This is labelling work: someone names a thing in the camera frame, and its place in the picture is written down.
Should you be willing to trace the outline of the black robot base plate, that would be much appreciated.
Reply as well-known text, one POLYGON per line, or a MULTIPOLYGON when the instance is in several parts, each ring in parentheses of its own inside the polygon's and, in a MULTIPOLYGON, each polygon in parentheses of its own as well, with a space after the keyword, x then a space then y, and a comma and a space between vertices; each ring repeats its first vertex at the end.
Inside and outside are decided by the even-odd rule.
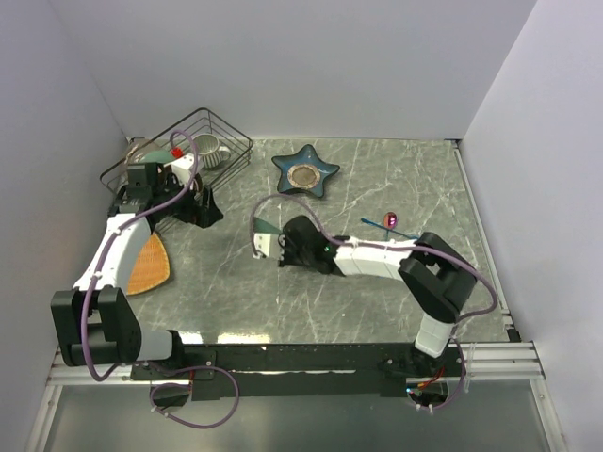
POLYGON ((172 362, 133 367, 134 381, 185 384, 194 401, 223 397, 403 397, 409 379, 461 376, 457 347, 431 358, 410 343, 184 345, 172 362))

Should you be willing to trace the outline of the dark green cloth napkin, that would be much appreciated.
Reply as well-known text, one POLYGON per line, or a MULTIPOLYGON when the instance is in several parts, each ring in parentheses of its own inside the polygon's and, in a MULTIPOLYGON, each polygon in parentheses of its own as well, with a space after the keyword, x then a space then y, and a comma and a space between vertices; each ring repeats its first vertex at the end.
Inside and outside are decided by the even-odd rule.
POLYGON ((279 235, 281 234, 281 230, 270 224, 269 222, 261 219, 261 218, 254 218, 253 219, 253 233, 254 234, 275 234, 275 235, 279 235))

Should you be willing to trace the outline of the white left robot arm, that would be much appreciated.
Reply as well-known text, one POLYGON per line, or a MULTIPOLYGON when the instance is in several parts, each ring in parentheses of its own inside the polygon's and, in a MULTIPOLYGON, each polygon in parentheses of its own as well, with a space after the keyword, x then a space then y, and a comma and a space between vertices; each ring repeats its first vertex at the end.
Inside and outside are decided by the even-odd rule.
POLYGON ((191 155, 173 162, 132 164, 107 213, 101 244, 73 288, 51 300, 58 345, 65 364, 153 362, 167 379, 186 370, 187 355, 177 331, 142 327, 126 292, 135 263, 156 224, 166 217, 200 228, 223 218, 213 191, 204 186, 201 164, 191 155))

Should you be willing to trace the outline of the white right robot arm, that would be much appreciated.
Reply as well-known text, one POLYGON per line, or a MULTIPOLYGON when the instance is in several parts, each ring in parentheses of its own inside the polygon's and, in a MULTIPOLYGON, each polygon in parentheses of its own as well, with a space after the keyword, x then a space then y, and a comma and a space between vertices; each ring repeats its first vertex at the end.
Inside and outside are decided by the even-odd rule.
POLYGON ((308 217, 298 216, 285 225, 276 243, 282 266, 404 282, 423 311, 414 340, 413 366, 430 376, 444 365, 444 350, 478 274, 439 235, 424 233, 417 240, 388 242, 328 237, 308 217))

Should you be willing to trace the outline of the blue metal fork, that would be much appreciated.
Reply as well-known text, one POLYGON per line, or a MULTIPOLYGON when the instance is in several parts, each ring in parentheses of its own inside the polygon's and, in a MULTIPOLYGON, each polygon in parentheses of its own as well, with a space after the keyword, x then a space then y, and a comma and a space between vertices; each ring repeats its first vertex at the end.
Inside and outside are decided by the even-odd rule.
POLYGON ((373 227, 376 227, 376 228, 381 229, 383 231, 386 231, 389 234, 396 234, 396 235, 405 237, 406 239, 409 239, 409 240, 417 240, 419 238, 419 236, 416 235, 416 234, 402 233, 400 231, 397 231, 396 229, 387 228, 387 227, 383 226, 382 224, 379 224, 379 223, 377 223, 375 221, 371 221, 371 220, 369 220, 367 218, 360 218, 360 221, 362 223, 366 224, 366 225, 373 226, 373 227))

